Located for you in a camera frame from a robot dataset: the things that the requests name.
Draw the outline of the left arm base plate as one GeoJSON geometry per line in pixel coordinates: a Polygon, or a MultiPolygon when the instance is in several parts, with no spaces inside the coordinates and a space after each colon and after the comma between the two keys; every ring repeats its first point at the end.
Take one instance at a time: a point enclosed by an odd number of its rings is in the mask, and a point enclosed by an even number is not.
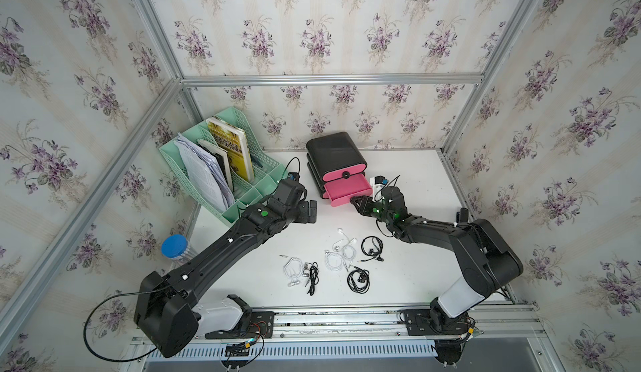
{"type": "Polygon", "coordinates": [[[270,339],[274,332],[275,312],[256,311],[237,295],[204,305],[199,335],[207,340],[250,338],[270,339]]]}

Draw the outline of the pink top drawer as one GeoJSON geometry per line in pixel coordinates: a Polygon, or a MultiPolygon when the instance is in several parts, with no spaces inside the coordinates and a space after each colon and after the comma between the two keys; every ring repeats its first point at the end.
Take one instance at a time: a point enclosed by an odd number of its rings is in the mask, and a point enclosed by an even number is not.
{"type": "Polygon", "coordinates": [[[347,179],[353,175],[364,173],[366,169],[367,169],[366,163],[357,163],[355,165],[352,165],[346,168],[340,168],[337,170],[327,172],[323,175],[322,180],[324,182],[331,182],[338,179],[347,179]]]}

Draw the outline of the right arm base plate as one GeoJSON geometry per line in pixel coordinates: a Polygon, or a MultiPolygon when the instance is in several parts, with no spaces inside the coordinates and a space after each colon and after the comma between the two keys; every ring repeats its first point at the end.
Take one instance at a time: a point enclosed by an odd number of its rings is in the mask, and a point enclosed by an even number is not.
{"type": "Polygon", "coordinates": [[[450,318],[437,310],[410,309],[401,310],[399,317],[409,336],[464,337],[473,333],[476,328],[475,320],[467,312],[450,318]]]}

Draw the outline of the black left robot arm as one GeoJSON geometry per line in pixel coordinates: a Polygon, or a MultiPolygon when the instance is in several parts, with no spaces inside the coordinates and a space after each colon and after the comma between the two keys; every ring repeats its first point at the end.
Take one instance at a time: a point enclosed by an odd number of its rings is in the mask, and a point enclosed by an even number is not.
{"type": "Polygon", "coordinates": [[[315,223],[315,201],[305,186],[281,180],[273,193],[247,206],[230,229],[195,258],[140,284],[134,322],[166,358],[177,355],[197,335],[195,307],[235,263],[292,223],[315,223]]]}

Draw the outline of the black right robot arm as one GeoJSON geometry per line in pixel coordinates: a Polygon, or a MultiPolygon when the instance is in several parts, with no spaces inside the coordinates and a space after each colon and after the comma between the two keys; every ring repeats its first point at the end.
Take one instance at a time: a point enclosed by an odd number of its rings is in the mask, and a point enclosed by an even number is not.
{"type": "Polygon", "coordinates": [[[484,218],[467,221],[464,208],[454,223],[417,216],[409,213],[397,187],[382,188],[379,198],[353,197],[350,203],[360,215],[383,223],[392,238],[454,253],[462,277],[432,300],[427,317],[439,330],[467,317],[471,308],[524,272],[522,261],[496,228],[484,218]]]}

